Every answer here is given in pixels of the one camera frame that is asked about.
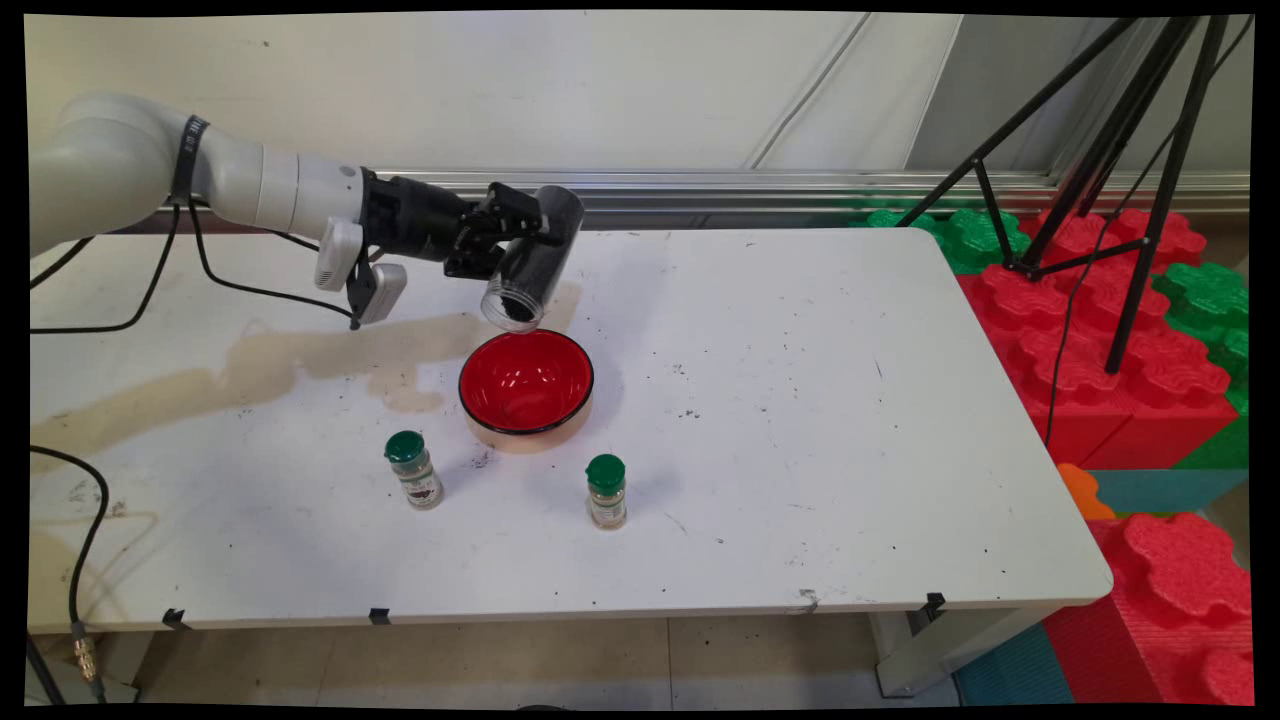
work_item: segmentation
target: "tripod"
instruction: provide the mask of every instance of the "tripod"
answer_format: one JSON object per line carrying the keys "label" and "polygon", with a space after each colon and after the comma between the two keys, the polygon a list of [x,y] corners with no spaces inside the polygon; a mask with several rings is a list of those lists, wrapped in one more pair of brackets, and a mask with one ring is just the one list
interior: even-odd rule
{"label": "tripod", "polygon": [[1204,32],[1204,40],[1201,44],[1199,56],[1196,60],[1196,69],[1192,72],[1192,79],[1187,88],[1187,97],[1183,101],[1183,109],[1178,118],[1178,124],[1174,127],[1174,132],[1170,136],[1172,145],[1169,150],[1169,158],[1165,159],[1165,169],[1160,176],[1160,186],[1156,190],[1156,197],[1151,206],[1151,215],[1143,237],[1115,247],[1108,247],[1106,250],[1098,250],[1096,247],[1091,254],[1080,255],[1062,263],[1055,263],[1053,265],[1048,265],[1046,268],[1039,266],[1039,261],[1041,258],[1043,258],[1044,250],[1051,238],[1066,220],[1068,215],[1071,211],[1075,211],[1078,215],[1084,217],[1093,208],[1093,202],[1097,200],[1098,193],[1106,184],[1111,170],[1115,169],[1120,155],[1128,146],[1129,138],[1133,137],[1134,131],[1138,128],[1143,115],[1151,106],[1151,101],[1160,91],[1161,83],[1169,74],[1169,69],[1172,67],[1174,60],[1178,59],[1178,54],[1181,51],[1183,45],[1187,44],[1187,38],[1190,37],[1192,29],[1194,29],[1198,20],[1198,17],[1176,17],[1170,18],[1169,22],[1165,23],[1164,29],[1161,29],[1160,35],[1156,37],[1151,50],[1147,53],[1147,56],[1143,59],[1138,70],[1134,73],[1133,79],[1129,82],[1129,86],[1120,96],[1115,108],[1111,109],[1106,122],[1098,129],[1098,133],[1089,145],[1088,151],[1085,151],[1079,164],[1071,169],[1068,178],[1061,183],[1044,223],[1041,225],[1039,232],[1036,233],[1034,240],[1021,258],[1014,258],[1012,249],[1009,245],[1009,237],[1005,232],[1005,225],[1000,219],[1000,208],[996,205],[996,195],[991,188],[991,179],[987,177],[987,168],[983,164],[983,159],[1001,142],[1004,142],[1005,138],[1007,138],[1015,129],[1018,129],[1018,127],[1021,126],[1027,118],[1044,105],[1044,102],[1061,90],[1062,86],[1070,82],[1071,78],[1084,69],[1085,65],[1106,50],[1116,37],[1129,29],[1129,27],[1134,23],[1134,18],[1120,18],[1103,31],[1097,40],[1089,44],[1089,46],[1080,53],[1080,55],[1062,68],[1062,70],[1048,82],[1048,85],[1037,92],[1025,105],[1021,106],[1021,109],[1014,113],[1014,115],[1005,122],[1005,124],[1001,126],[995,135],[988,137],[982,145],[978,146],[977,150],[970,152],[969,158],[961,163],[960,167],[952,170],[941,183],[938,183],[936,188],[933,188],[933,191],[920,200],[915,208],[906,213],[906,215],[899,220],[897,227],[910,225],[911,222],[928,210],[929,206],[942,197],[943,193],[951,190],[951,187],[959,182],[960,178],[966,176],[969,170],[973,170],[974,174],[978,176],[978,184],[982,187],[983,201],[986,202],[987,211],[991,215],[991,222],[996,231],[996,238],[1000,241],[1000,250],[1002,255],[1001,265],[1006,270],[1021,273],[1027,277],[1027,279],[1038,282],[1047,274],[1137,250],[1138,261],[1134,265],[1133,277],[1129,281],[1129,291],[1125,295],[1124,309],[1120,313],[1120,324],[1116,327],[1116,334],[1111,341],[1111,350],[1107,355],[1106,363],[1107,373],[1115,374],[1120,372],[1120,363],[1124,359],[1125,347],[1129,343],[1129,334],[1133,332],[1133,323],[1138,315],[1138,304],[1142,300],[1143,290],[1147,286],[1147,278],[1151,275],[1151,266],[1156,259],[1156,247],[1160,245],[1165,219],[1169,217],[1169,206],[1174,199],[1174,188],[1178,186],[1178,177],[1181,174],[1183,161],[1187,159],[1187,149],[1190,146],[1192,132],[1196,129],[1196,119],[1199,115],[1201,105],[1204,101],[1204,91],[1208,87],[1210,78],[1216,70],[1215,63],[1217,61],[1219,49],[1222,45],[1222,37],[1226,35],[1226,15],[1212,15],[1210,18],[1208,28]]}

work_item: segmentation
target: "floor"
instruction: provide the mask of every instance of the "floor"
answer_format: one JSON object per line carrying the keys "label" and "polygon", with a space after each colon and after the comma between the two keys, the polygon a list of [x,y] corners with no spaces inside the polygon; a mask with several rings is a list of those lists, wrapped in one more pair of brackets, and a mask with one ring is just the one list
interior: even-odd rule
{"label": "floor", "polygon": [[157,633],[141,702],[513,710],[955,706],[883,700],[861,615]]}

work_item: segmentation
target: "black tripod leg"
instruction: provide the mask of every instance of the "black tripod leg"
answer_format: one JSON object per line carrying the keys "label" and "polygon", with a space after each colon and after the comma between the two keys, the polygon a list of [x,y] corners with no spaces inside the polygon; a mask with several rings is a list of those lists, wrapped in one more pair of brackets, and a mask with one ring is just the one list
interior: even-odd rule
{"label": "black tripod leg", "polygon": [[1111,341],[1111,352],[1107,355],[1108,373],[1120,372],[1120,363],[1124,360],[1124,351],[1129,345],[1129,334],[1133,332],[1133,322],[1138,316],[1138,304],[1147,287],[1151,265],[1156,260],[1156,247],[1160,245],[1160,236],[1165,229],[1169,206],[1174,201],[1174,188],[1178,187],[1178,176],[1183,172],[1187,149],[1190,146],[1192,132],[1196,129],[1196,118],[1204,102],[1204,91],[1213,74],[1213,63],[1217,60],[1224,35],[1226,35],[1226,15],[1213,15],[1204,32],[1199,58],[1196,59],[1192,82],[1187,88],[1187,100],[1183,101],[1183,111],[1178,117],[1178,131],[1174,133],[1174,142],[1169,149],[1169,158],[1165,160],[1165,170],[1160,176],[1156,200],[1151,205],[1151,220],[1147,223],[1146,233],[1147,243],[1138,252],[1138,264],[1129,281],[1129,293],[1124,299],[1124,310],[1120,311],[1120,325],[1116,327],[1116,336]]}
{"label": "black tripod leg", "polygon": [[1183,51],[1183,45],[1187,44],[1187,38],[1190,37],[1188,32],[1183,37],[1183,42],[1178,45],[1175,50],[1165,61],[1165,67],[1160,69],[1160,73],[1155,77],[1153,82],[1147,86],[1147,92],[1143,95],[1142,100],[1138,101],[1138,108],[1129,117],[1129,122],[1120,128],[1120,136],[1116,138],[1115,145],[1111,146],[1111,152],[1102,164],[1102,172],[1093,178],[1093,183],[1089,184],[1089,190],[1085,191],[1084,199],[1080,200],[1080,206],[1076,209],[1076,215],[1085,217],[1089,210],[1093,209],[1093,204],[1098,201],[1098,195],[1102,193],[1102,188],[1107,184],[1107,178],[1111,177],[1111,172],[1115,170],[1116,164],[1120,161],[1120,156],[1124,155],[1125,147],[1129,146],[1129,138],[1133,137],[1134,131],[1138,129],[1138,124],[1142,118],[1147,114],[1147,109],[1151,108],[1151,101],[1156,99],[1156,94],[1160,92],[1160,86],[1164,85],[1165,78],[1169,77],[1169,69],[1174,67],[1174,61],[1178,55]]}
{"label": "black tripod leg", "polygon": [[1100,53],[1106,50],[1107,46],[1111,45],[1111,42],[1116,37],[1119,37],[1124,31],[1129,29],[1129,26],[1132,26],[1133,23],[1134,18],[1120,18],[1116,22],[1111,23],[1111,27],[1105,29],[1102,35],[1097,37],[1097,40],[1091,42],[1089,46],[1084,49],[1083,53],[1080,53],[1079,55],[1075,56],[1075,59],[1068,63],[1068,65],[1062,68],[1060,73],[1053,76],[1053,79],[1048,81],[1048,85],[1042,87],[1039,92],[1037,92],[1030,100],[1027,101],[1025,105],[1023,105],[1016,113],[1014,113],[1014,117],[1009,118],[1005,122],[1005,124],[1000,126],[1000,129],[992,133],[992,136],[988,137],[982,145],[979,145],[977,150],[970,152],[965,158],[965,161],[961,163],[959,168],[951,170],[951,174],[943,178],[937,187],[934,187],[932,191],[929,191],[927,196],[924,196],[924,200],[920,200],[915,205],[915,208],[913,208],[909,213],[906,213],[906,215],[904,215],[902,219],[897,222],[897,227],[905,228],[911,223],[914,223],[915,219],[919,218],[922,214],[924,214],[924,211],[928,210],[931,205],[937,202],[940,197],[942,197],[948,190],[951,190],[951,187],[955,183],[960,182],[960,178],[963,178],[965,173],[969,172],[969,168],[973,167],[974,158],[978,159],[986,158],[992,150],[996,149],[997,145],[1000,145],[1001,142],[1005,141],[1006,137],[1012,135],[1012,132],[1018,129],[1019,126],[1027,122],[1027,118],[1032,117],[1032,114],[1036,113],[1036,110],[1039,110],[1041,105],[1048,102],[1050,97],[1052,97],[1059,90],[1062,90],[1064,85],[1071,82],[1071,78],[1074,78],[1080,70],[1083,70],[1084,67],[1088,65],[1094,58],[1097,58]]}
{"label": "black tripod leg", "polygon": [[1165,23],[1151,51],[1147,53],[1147,56],[1143,58],[1142,64],[1138,67],[1138,72],[1134,73],[1129,86],[1125,87],[1116,106],[1111,109],[1111,114],[1107,115],[1102,128],[1098,129],[1097,137],[1093,138],[1093,143],[1089,145],[1080,164],[1071,170],[1071,174],[1059,188],[1053,206],[1044,218],[1044,224],[1041,225],[1030,247],[1023,255],[1024,265],[1036,266],[1039,264],[1050,240],[1062,227],[1062,220],[1066,219],[1068,214],[1080,200],[1084,186],[1102,170],[1103,161],[1110,156],[1120,131],[1130,122],[1137,124],[1142,119],[1142,115],[1134,115],[1140,101],[1146,97],[1148,87],[1153,85],[1157,77],[1164,77],[1162,72],[1167,70],[1166,63],[1178,56],[1178,51],[1187,42],[1187,36],[1198,19],[1196,17],[1169,18],[1169,22]]}

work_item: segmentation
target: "black clip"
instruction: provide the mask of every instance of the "black clip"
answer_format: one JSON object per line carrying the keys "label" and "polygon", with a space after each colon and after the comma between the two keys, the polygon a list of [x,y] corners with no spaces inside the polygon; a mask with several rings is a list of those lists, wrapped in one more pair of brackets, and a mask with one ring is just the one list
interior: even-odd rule
{"label": "black clip", "polygon": [[182,621],[182,616],[184,612],[187,611],[174,610],[173,607],[170,607],[169,610],[165,610],[164,619],[161,619],[160,621],[168,625],[169,629],[172,630],[189,630],[191,626]]}

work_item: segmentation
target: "white table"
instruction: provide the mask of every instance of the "white table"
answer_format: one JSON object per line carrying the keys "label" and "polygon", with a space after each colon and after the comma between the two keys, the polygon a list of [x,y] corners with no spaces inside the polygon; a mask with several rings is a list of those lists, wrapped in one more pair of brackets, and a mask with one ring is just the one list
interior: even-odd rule
{"label": "white table", "polygon": [[[163,237],[99,238],[32,292],[33,327],[109,324]],[[312,297],[312,256],[211,236],[237,282]],[[44,268],[50,258],[32,264]],[[31,338],[31,437],[111,488],[81,585],[96,629],[918,610],[878,615],[909,694],[1111,573],[933,240],[914,229],[582,233],[544,327],[595,389],[538,438],[481,430],[457,377],[497,334],[480,282],[406,261],[392,316],[215,286],[189,236],[129,331]],[[445,484],[416,511],[381,457],[420,430]],[[627,464],[596,529],[584,469]],[[32,456],[27,624],[65,628],[92,480]]]}

